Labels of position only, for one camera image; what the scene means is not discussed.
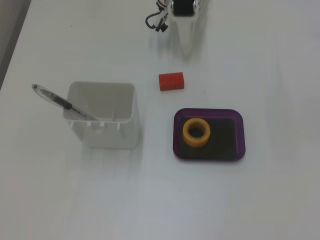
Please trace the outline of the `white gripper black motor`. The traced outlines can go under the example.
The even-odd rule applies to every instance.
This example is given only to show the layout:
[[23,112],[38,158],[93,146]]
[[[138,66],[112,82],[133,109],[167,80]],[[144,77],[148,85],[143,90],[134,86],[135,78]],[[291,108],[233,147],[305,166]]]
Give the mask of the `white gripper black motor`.
[[179,44],[184,56],[189,56],[193,49],[194,32],[201,3],[201,0],[168,1],[168,17],[177,25]]

